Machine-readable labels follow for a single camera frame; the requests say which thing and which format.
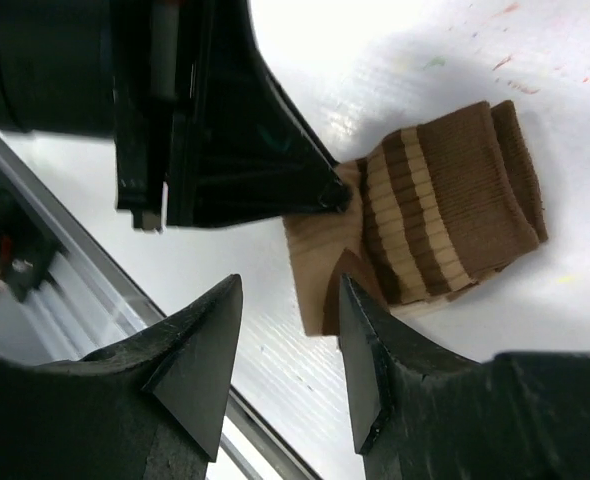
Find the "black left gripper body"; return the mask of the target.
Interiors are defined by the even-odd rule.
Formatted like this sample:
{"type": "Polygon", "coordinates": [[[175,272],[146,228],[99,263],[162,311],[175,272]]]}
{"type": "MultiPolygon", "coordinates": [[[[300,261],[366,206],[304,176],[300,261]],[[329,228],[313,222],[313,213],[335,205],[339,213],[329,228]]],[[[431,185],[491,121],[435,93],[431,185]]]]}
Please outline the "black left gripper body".
{"type": "Polygon", "coordinates": [[[0,129],[110,138],[117,207],[162,225],[178,1],[0,1],[0,129]]]}

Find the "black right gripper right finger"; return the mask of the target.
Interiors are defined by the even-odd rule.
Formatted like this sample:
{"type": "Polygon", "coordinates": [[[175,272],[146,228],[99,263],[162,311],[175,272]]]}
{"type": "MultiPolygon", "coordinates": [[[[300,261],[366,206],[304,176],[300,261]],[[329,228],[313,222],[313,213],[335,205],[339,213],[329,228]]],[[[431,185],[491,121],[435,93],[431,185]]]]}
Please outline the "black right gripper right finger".
{"type": "Polygon", "coordinates": [[[454,373],[476,364],[387,313],[347,275],[340,280],[339,323],[353,444],[358,454],[370,452],[394,415],[393,361],[421,377],[454,373]]]}

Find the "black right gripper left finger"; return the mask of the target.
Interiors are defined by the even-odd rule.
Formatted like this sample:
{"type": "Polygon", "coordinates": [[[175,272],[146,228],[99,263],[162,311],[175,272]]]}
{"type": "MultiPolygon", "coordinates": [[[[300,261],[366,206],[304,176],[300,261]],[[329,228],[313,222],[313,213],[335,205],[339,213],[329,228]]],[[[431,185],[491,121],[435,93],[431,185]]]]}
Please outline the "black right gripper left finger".
{"type": "Polygon", "coordinates": [[[88,363],[125,363],[147,407],[179,430],[207,461],[217,458],[243,306],[232,274],[184,309],[86,355],[88,363]]]}

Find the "brown striped sock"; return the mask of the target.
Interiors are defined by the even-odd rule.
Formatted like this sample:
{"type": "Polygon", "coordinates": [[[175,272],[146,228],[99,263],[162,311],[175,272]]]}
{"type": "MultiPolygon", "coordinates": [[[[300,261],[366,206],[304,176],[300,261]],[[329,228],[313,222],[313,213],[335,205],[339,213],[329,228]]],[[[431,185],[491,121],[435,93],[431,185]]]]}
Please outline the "brown striped sock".
{"type": "Polygon", "coordinates": [[[548,238],[515,105],[479,102],[398,129],[338,165],[344,213],[284,219],[304,332],[339,332],[339,283],[387,310],[446,303],[548,238]]]}

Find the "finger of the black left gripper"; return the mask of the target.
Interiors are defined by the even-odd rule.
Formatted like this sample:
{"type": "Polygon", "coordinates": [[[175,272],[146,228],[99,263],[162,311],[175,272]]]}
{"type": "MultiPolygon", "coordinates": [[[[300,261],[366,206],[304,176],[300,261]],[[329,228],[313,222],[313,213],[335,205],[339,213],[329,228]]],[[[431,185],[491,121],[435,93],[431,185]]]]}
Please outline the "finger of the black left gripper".
{"type": "Polygon", "coordinates": [[[168,225],[345,211],[337,163],[261,56],[248,3],[186,1],[179,20],[168,225]]]}

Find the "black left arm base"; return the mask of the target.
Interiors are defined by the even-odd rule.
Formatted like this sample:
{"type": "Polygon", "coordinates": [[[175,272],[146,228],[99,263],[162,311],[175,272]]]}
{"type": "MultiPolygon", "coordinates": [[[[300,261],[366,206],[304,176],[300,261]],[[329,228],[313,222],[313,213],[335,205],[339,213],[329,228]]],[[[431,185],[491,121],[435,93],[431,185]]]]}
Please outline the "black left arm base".
{"type": "Polygon", "coordinates": [[[47,278],[61,243],[0,168],[0,279],[23,302],[47,278]]]}

